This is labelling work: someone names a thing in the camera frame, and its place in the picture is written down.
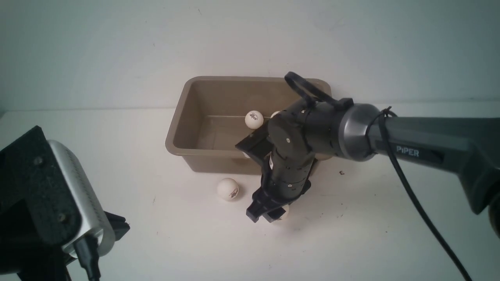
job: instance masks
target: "tan plastic container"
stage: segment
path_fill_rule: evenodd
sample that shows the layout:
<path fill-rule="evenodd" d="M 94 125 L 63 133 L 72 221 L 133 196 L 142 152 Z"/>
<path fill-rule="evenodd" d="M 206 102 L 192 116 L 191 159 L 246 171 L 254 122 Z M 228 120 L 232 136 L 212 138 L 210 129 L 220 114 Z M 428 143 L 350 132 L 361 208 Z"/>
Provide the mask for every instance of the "tan plastic container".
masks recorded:
<path fill-rule="evenodd" d="M 331 95 L 325 81 L 308 81 Z M 195 172 L 260 175 L 261 167 L 235 148 L 253 131 L 245 115 L 256 110 L 267 119 L 299 98 L 283 78 L 194 77 L 180 95 L 166 149 Z"/>

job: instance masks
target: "black cable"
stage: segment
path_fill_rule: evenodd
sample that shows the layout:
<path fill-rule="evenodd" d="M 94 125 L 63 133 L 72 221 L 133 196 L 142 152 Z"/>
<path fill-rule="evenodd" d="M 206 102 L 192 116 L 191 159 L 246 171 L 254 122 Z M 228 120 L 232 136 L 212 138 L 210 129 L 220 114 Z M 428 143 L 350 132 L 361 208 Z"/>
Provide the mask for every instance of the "black cable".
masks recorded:
<path fill-rule="evenodd" d="M 394 116 L 395 114 L 390 111 L 390 107 L 382 110 L 381 113 L 382 114 L 378 117 L 378 127 L 380 128 L 380 135 L 382 137 L 382 142 L 385 146 L 385 150 L 387 151 L 387 156 L 389 156 L 390 162 L 394 166 L 394 170 L 396 170 L 396 173 L 399 176 L 399 179 L 401 180 L 401 183 L 403 184 L 403 187 L 406 190 L 406 193 L 408 193 L 408 196 L 409 196 L 411 202 L 415 206 L 416 210 L 418 211 L 418 213 L 422 217 L 425 224 L 429 227 L 432 234 L 434 234 L 434 237 L 436 237 L 439 244 L 441 244 L 444 251 L 448 254 L 448 256 L 451 258 L 451 260 L 453 261 L 455 266 L 458 268 L 458 270 L 462 274 L 463 279 L 465 279 L 466 281 L 472 281 L 471 277 L 467 273 L 467 270 L 462 265 L 462 263 L 460 262 L 457 255 L 455 255 L 455 253 L 450 248 L 448 243 L 446 243 L 445 239 L 441 236 L 439 231 L 436 229 L 436 227 L 432 223 L 431 219 L 427 216 L 422 205 L 420 205 L 420 202 L 417 199 L 417 196 L 415 196 L 415 193 L 413 192 L 412 188 L 410 187 L 410 184 L 408 183 L 408 180 L 406 179 L 405 174 L 403 173 L 403 170 L 401 169 L 400 164 L 398 163 L 398 160 L 396 159 L 396 156 L 394 155 L 394 152 L 391 148 L 391 145 L 389 144 L 389 133 L 387 132 L 387 128 L 386 128 L 386 116 Z"/>
<path fill-rule="evenodd" d="M 85 235 L 74 243 L 74 250 L 78 256 L 80 266 L 87 271 L 89 281 L 99 281 L 99 253 L 97 238 Z"/>

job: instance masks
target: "table surface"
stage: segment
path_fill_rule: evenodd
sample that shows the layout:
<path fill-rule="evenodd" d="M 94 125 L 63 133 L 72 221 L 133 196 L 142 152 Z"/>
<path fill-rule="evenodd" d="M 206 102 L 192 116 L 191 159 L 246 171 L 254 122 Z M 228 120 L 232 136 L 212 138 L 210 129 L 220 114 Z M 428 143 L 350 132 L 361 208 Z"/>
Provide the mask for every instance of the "table surface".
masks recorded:
<path fill-rule="evenodd" d="M 393 104 L 400 116 L 499 117 L 499 102 Z M 35 125 L 79 158 L 103 208 L 130 231 L 99 261 L 102 280 L 459 280 L 389 159 L 333 158 L 288 219 L 245 215 L 259 176 L 196 173 L 165 149 L 174 109 L 12 111 L 0 148 Z M 500 240 L 474 215 L 456 176 L 402 162 L 430 218 L 475 280 L 497 280 Z M 225 177 L 242 187 L 219 199 Z M 72 279 L 87 280 L 78 262 Z M 15 275 L 0 280 L 18 280 Z"/>

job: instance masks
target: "ping pong ball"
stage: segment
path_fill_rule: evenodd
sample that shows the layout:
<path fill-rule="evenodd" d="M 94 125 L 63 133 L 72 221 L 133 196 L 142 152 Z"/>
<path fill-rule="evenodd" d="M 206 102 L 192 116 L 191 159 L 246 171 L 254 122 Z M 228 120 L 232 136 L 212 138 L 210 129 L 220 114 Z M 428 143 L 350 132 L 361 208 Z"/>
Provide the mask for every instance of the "ping pong ball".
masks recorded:
<path fill-rule="evenodd" d="M 252 130 L 258 129 L 264 123 L 264 117 L 256 110 L 248 112 L 245 116 L 245 124 Z"/>
<path fill-rule="evenodd" d="M 217 194 L 226 201 L 233 200 L 239 191 L 240 187 L 236 180 L 229 177 L 222 179 L 217 185 Z"/>
<path fill-rule="evenodd" d="M 288 214 L 290 213 L 290 205 L 286 204 L 284 206 L 281 206 L 284 210 L 284 214 L 282 214 L 279 218 L 278 221 L 284 220 L 288 217 Z"/>

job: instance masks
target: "white wall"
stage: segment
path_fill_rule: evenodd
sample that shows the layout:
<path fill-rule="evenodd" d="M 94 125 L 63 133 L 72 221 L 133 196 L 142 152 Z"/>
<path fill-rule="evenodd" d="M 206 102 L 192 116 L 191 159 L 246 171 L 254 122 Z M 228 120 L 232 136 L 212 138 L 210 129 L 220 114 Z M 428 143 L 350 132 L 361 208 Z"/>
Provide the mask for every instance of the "white wall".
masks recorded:
<path fill-rule="evenodd" d="M 290 70 L 363 102 L 493 100 L 498 26 L 494 0 L 0 0 L 0 105 L 174 107 L 194 76 Z"/>

